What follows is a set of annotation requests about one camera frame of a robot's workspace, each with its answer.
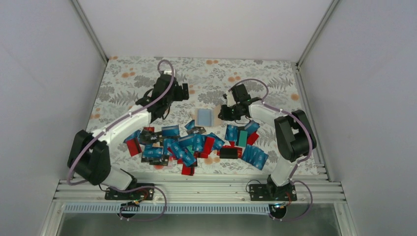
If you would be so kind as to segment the beige leather card holder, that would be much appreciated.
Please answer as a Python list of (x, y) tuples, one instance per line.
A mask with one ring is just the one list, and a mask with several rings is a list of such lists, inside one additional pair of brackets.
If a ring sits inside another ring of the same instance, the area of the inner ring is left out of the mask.
[(195, 125), (202, 127), (216, 127), (223, 123), (218, 115), (220, 114), (221, 105), (213, 108), (197, 108), (195, 110)]

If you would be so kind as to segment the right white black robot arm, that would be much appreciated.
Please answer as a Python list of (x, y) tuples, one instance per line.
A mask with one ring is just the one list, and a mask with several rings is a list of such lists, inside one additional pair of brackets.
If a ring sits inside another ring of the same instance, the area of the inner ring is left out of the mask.
[(221, 105), (219, 119), (234, 121), (248, 117), (274, 128), (281, 157), (268, 177), (272, 183), (266, 187), (266, 193), (270, 199), (279, 200), (285, 194), (284, 185), (291, 182), (296, 169), (317, 146), (306, 112), (275, 108), (259, 97), (251, 97), (243, 84), (233, 86), (223, 97), (227, 103)]

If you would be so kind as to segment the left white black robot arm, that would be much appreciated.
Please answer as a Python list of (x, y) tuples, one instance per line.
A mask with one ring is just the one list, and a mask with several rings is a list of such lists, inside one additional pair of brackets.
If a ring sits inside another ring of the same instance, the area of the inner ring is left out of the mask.
[(124, 199), (133, 198), (137, 192), (134, 177), (112, 166), (111, 150), (138, 129), (163, 118), (173, 102), (188, 99), (188, 84), (180, 85), (174, 75), (163, 73), (153, 88), (121, 117), (92, 132), (80, 130), (74, 137), (67, 162), (67, 184), (75, 185), (72, 177), (78, 174), (83, 178), (81, 183), (106, 185), (117, 189)]

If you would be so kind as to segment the green card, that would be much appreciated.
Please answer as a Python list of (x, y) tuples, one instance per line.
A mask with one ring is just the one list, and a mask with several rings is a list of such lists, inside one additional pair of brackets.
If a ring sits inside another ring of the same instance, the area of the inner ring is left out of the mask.
[(245, 130), (238, 130), (236, 146), (245, 147), (247, 145), (248, 132)]

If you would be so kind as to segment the black VIP card left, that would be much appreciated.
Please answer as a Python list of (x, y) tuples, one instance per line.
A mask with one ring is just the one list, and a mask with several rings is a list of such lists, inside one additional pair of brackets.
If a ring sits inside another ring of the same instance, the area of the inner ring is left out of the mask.
[(144, 129), (139, 134), (139, 143), (143, 145), (153, 145), (154, 143), (163, 145), (164, 139), (161, 131), (153, 132)]

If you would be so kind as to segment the blue card upper centre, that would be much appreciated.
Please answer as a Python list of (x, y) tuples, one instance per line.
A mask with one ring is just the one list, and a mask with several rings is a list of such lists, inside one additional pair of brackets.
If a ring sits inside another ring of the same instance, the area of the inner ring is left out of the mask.
[(203, 127), (200, 127), (200, 126), (196, 126), (195, 125), (195, 120), (191, 120), (189, 123), (187, 123), (185, 126), (185, 129), (187, 130), (187, 131), (190, 131), (190, 130), (192, 130), (192, 131), (194, 131), (194, 130), (203, 130), (204, 128)]

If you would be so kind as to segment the blue card left lower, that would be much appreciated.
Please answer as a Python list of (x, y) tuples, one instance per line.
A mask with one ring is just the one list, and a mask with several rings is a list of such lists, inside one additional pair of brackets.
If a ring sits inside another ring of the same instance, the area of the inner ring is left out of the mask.
[(143, 157), (146, 159), (161, 158), (163, 154), (162, 147), (145, 146)]

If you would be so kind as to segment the red card far left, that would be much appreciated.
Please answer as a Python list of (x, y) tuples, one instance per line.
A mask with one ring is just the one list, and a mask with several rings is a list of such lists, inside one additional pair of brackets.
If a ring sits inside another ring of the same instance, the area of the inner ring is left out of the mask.
[(140, 147), (139, 141), (137, 140), (137, 138), (133, 138), (130, 140), (127, 140), (126, 145), (128, 147), (128, 151), (130, 153), (130, 156), (135, 156), (135, 155), (139, 155), (140, 153), (142, 153), (142, 149)]

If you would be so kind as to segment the red card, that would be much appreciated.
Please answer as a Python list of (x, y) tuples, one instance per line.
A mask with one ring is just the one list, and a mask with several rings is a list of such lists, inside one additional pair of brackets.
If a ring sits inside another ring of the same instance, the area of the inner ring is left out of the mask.
[(193, 176), (195, 174), (195, 167), (194, 166), (182, 166), (181, 174), (185, 176)]
[(126, 145), (128, 147), (128, 151), (130, 153), (130, 156), (135, 156), (135, 155), (139, 155), (140, 153), (142, 153), (142, 149), (140, 147), (139, 141), (137, 140), (137, 138), (133, 138), (130, 140), (127, 140)]

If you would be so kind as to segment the blue card stack right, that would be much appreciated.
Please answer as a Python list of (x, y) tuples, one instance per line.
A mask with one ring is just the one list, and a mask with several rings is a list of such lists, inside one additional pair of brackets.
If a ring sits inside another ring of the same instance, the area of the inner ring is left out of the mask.
[(258, 170), (262, 170), (269, 155), (259, 147), (246, 145), (241, 159), (254, 166)]

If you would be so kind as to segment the red card bottom centre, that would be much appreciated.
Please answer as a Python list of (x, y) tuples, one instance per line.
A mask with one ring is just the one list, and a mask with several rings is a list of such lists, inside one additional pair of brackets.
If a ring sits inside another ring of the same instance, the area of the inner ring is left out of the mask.
[(194, 166), (182, 166), (181, 174), (185, 176), (193, 176), (195, 174), (195, 167)]

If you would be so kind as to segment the floral patterned table mat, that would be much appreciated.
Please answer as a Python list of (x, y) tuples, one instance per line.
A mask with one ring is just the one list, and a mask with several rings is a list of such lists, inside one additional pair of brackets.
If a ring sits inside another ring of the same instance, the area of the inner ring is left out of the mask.
[[(146, 91), (151, 89), (159, 74), (157, 69), (169, 69), (159, 57), (114, 56), (108, 61), (99, 87), (87, 131), (94, 131), (127, 112)], [(195, 118), (197, 109), (214, 109), (225, 104), (223, 95), (235, 83), (242, 81), (252, 97), (264, 97), (266, 103), (285, 111), (301, 108), (292, 65), (288, 61), (249, 59), (170, 58), (179, 84), (186, 83), (189, 99), (174, 102), (165, 120), (158, 119), (152, 127), (178, 125), (186, 135), (186, 124)], [(200, 158), (197, 175), (260, 175), (271, 173), (279, 159), (273, 128), (260, 124), (255, 146), (268, 155), (262, 170), (241, 161), (221, 159), (216, 152)]]

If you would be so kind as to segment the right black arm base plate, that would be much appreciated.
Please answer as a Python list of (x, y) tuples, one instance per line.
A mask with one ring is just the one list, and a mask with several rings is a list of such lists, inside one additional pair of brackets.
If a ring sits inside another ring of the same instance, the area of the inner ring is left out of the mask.
[(288, 202), (298, 200), (295, 186), (290, 183), (278, 187), (273, 184), (250, 184), (248, 190), (252, 201)]

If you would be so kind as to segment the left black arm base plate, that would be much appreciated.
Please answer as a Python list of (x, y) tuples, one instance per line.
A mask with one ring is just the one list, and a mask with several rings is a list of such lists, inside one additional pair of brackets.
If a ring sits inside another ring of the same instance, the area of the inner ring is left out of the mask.
[(126, 193), (107, 188), (104, 199), (115, 201), (151, 201), (153, 200), (154, 187), (154, 183), (135, 183), (127, 188)]

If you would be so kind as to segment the aluminium rail frame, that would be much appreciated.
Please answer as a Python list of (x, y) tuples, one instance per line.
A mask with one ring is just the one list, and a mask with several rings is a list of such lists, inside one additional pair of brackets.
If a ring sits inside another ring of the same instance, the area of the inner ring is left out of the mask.
[[(246, 204), (250, 196), (245, 187), (250, 180), (266, 182), (267, 175), (196, 174), (183, 176), (172, 173), (138, 173), (138, 182), (153, 183), (166, 195), (169, 203)], [(296, 175), (297, 204), (340, 203), (346, 200), (341, 183), (330, 182), (327, 175)], [(103, 202), (104, 192), (89, 183), (70, 186), (60, 180), (55, 191), (57, 202)]]

